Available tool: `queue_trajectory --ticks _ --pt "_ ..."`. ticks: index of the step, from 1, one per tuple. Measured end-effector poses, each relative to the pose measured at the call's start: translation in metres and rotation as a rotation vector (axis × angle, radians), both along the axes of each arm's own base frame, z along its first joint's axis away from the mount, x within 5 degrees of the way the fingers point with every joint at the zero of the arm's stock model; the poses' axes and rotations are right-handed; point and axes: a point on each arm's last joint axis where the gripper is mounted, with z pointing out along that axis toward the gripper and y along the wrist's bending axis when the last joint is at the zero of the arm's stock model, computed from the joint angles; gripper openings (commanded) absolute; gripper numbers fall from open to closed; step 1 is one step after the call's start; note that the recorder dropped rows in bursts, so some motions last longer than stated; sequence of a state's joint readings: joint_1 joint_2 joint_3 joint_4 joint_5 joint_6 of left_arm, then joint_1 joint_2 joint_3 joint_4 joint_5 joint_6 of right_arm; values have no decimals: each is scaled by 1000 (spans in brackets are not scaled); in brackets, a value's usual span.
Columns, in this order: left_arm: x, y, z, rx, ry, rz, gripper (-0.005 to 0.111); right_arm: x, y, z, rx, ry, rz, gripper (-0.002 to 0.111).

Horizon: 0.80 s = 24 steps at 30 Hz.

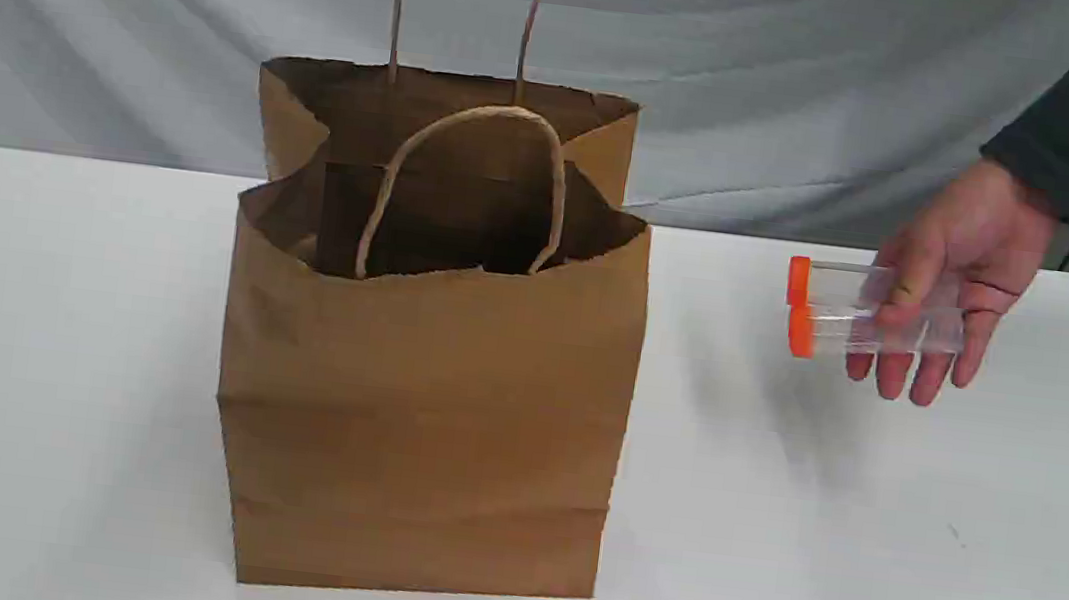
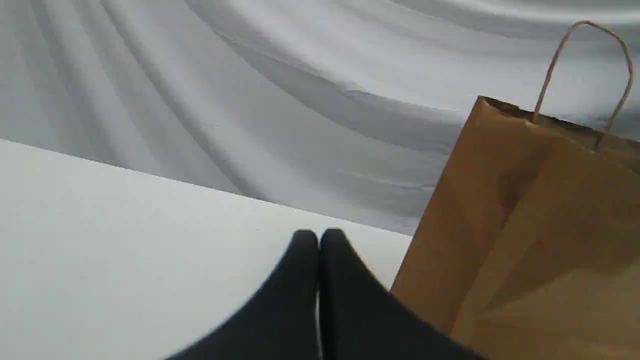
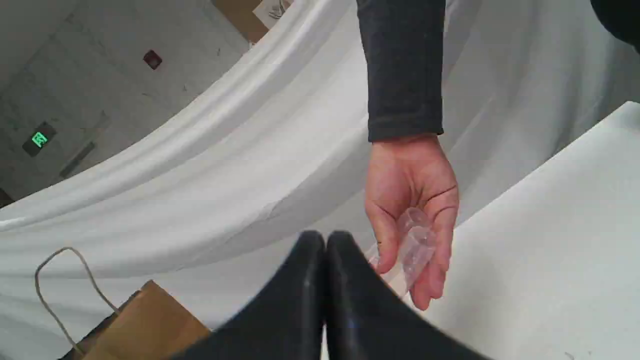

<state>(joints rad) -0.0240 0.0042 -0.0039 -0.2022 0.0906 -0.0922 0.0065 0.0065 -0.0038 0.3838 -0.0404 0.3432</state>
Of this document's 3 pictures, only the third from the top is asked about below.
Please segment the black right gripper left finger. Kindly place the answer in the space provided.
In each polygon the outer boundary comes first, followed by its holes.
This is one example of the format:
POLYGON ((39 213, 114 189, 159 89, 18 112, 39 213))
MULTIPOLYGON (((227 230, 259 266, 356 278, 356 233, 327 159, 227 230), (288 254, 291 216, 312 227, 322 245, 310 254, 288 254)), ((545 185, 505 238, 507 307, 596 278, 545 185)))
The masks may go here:
POLYGON ((240 312, 175 360, 319 360, 326 299, 325 240, 302 232, 270 281, 240 312))

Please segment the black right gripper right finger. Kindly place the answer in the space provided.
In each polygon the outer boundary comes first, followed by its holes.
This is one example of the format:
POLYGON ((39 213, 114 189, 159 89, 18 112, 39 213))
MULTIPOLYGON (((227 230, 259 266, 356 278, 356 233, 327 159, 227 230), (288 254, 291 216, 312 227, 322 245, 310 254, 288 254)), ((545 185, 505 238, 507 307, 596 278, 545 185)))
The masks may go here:
POLYGON ((375 273, 349 232, 329 235, 326 260, 331 360, 482 360, 410 309, 375 273))

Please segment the dark grey sleeved forearm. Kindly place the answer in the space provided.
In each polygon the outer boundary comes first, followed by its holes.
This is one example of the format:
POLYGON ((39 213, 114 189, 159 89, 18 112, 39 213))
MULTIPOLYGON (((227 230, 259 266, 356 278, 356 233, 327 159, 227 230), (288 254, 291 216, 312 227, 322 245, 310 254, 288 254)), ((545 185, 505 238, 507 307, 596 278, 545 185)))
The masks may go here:
POLYGON ((444 0, 359 0, 368 141, 441 135, 444 0))

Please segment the person's bare hand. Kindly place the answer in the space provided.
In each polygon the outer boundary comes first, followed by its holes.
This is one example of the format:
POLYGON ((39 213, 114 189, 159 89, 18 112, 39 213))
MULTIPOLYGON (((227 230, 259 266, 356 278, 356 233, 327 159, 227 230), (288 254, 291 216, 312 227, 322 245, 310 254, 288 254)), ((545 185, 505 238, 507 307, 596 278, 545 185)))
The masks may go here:
POLYGON ((419 310, 442 297, 450 269, 460 205, 453 168, 434 134, 372 144, 365 186, 365 211, 379 253, 377 271, 393 268, 402 235, 397 222, 408 208, 420 208, 435 236, 435 252, 410 294, 419 310))

